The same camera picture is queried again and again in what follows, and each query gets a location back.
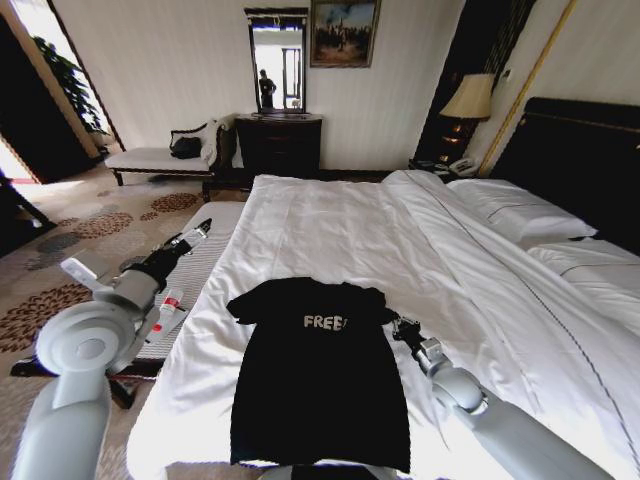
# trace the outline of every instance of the dresser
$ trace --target dresser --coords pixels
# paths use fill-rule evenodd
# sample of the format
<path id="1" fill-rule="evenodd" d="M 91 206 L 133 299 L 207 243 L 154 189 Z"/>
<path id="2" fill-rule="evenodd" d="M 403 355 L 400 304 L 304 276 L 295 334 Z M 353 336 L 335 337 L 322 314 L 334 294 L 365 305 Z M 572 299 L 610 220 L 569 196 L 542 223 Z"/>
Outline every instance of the dresser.
<path id="1" fill-rule="evenodd" d="M 244 168 L 249 173 L 301 178 L 317 174 L 321 116 L 240 115 L 236 118 L 236 129 Z"/>

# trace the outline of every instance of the white duvet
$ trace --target white duvet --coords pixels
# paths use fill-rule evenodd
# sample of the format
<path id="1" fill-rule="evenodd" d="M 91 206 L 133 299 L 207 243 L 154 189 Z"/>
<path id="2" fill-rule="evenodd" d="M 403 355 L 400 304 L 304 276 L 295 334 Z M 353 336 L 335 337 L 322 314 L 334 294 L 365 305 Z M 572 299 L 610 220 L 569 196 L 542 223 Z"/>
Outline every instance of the white duvet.
<path id="1" fill-rule="evenodd" d="M 228 462 L 235 384 L 253 326 L 236 324 L 225 305 L 291 276 L 378 288 L 501 398 L 614 477 L 638 476 L 640 339 L 489 230 L 437 178 L 411 171 L 382 184 L 256 179 L 131 432 L 134 477 L 162 478 L 173 462 Z M 412 475 L 508 477 L 432 402 L 408 349 L 385 328 L 407 399 Z"/>

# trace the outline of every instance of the lamp shade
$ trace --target lamp shade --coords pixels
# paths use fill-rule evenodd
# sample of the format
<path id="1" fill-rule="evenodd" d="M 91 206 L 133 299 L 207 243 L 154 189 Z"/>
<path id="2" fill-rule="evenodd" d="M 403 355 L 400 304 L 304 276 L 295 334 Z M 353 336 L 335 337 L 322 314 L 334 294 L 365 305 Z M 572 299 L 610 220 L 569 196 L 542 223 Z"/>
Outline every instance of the lamp shade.
<path id="1" fill-rule="evenodd" d="M 491 116 L 491 87 L 493 73 L 465 75 L 447 106 L 440 115 L 454 118 L 486 120 Z"/>

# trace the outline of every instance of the white wall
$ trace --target white wall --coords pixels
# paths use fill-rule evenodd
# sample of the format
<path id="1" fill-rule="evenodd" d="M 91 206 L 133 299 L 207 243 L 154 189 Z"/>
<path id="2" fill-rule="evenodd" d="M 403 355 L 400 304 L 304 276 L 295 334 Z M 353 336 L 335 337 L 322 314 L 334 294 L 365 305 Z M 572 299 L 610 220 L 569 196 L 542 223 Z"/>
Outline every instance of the white wall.
<path id="1" fill-rule="evenodd" d="M 538 0 L 505 69 L 509 82 L 500 81 L 493 94 L 491 119 L 479 126 L 467 154 L 482 160 L 518 95 L 533 64 L 568 0 Z M 640 1 L 578 0 L 538 75 L 530 97 L 640 105 Z M 516 112 L 491 157 L 502 153 L 520 119 Z"/>
<path id="2" fill-rule="evenodd" d="M 244 6 L 308 0 L 54 0 L 127 148 L 255 111 Z M 413 156 L 464 0 L 384 0 L 370 69 L 309 69 L 322 166 L 383 169 Z"/>

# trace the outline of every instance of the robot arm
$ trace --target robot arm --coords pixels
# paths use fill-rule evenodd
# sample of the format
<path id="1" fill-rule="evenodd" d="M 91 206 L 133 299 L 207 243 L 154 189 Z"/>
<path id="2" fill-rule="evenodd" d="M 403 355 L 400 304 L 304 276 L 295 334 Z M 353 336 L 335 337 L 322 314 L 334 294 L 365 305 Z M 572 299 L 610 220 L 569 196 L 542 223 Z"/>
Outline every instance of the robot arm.
<path id="1" fill-rule="evenodd" d="M 40 363 L 58 378 L 36 398 L 12 478 L 93 479 L 109 421 L 105 378 L 126 367 L 158 319 L 155 295 L 178 259 L 207 237 L 211 219 L 169 239 L 106 284 L 107 267 L 88 252 L 63 268 L 93 291 L 93 300 L 63 310 L 44 326 L 36 343 Z"/>
<path id="2" fill-rule="evenodd" d="M 435 338 L 420 335 L 420 324 L 394 323 L 433 394 L 473 432 L 484 449 L 514 478 L 527 480 L 612 479 L 604 470 L 515 405 L 503 402 L 468 371 L 453 366 Z"/>

